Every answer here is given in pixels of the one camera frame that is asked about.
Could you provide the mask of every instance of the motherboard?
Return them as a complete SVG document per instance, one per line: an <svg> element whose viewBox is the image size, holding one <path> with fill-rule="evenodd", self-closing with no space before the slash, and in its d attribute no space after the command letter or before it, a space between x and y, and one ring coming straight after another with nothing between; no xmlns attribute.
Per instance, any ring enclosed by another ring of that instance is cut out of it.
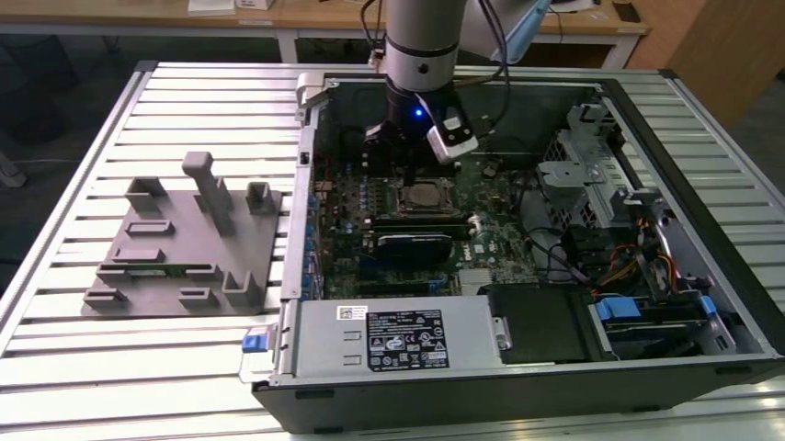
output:
<svg viewBox="0 0 785 441"><path fill-rule="evenodd" d="M514 207L523 177L498 160L468 156L408 185L364 163L323 160L317 176L325 299L475 295L536 281Z"/></svg>

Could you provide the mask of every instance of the red wire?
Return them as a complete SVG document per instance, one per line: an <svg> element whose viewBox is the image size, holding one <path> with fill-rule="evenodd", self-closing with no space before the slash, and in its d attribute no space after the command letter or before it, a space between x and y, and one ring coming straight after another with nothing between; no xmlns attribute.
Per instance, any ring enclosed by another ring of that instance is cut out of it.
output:
<svg viewBox="0 0 785 441"><path fill-rule="evenodd" d="M608 266L608 270L611 270L611 269L612 269L612 267L615 266L615 254L616 254L619 251L622 251L623 249L626 249L626 248L634 248L635 246L638 246L638 245L631 245L631 244L627 244L627 245L618 245L618 246L615 247L615 249L612 250L612 253L611 253L611 265Z"/></svg>

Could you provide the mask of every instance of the wooden table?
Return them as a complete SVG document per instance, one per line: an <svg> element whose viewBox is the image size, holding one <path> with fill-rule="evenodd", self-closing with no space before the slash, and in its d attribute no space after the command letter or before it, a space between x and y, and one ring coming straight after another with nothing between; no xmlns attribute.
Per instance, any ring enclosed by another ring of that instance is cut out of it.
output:
<svg viewBox="0 0 785 441"><path fill-rule="evenodd" d="M283 62L296 62L296 39L364 38L361 3L277 0L267 11L237 8L232 16L188 17L188 0L1 0L0 33L271 37L279 40ZM375 25L375 6L368 10L368 22ZM611 0L603 0L594 10L560 17L550 14L535 42L611 46L603 67L623 68L647 31L644 24L620 21Z"/></svg>

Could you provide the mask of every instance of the barcode sticker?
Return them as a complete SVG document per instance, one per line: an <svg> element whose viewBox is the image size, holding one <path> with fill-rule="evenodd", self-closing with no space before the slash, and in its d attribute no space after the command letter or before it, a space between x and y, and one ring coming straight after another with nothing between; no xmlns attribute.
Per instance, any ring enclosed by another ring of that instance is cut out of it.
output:
<svg viewBox="0 0 785 441"><path fill-rule="evenodd" d="M365 320L368 306L337 306L337 320Z"/></svg>

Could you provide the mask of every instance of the blue drive bracket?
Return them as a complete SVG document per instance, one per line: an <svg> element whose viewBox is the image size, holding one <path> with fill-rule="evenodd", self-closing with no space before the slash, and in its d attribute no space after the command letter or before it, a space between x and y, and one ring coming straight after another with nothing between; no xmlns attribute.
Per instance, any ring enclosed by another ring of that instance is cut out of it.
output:
<svg viewBox="0 0 785 441"><path fill-rule="evenodd" d="M640 311L635 300L630 297L610 297L596 304L596 315L602 322L610 319L635 319L640 317Z"/></svg>

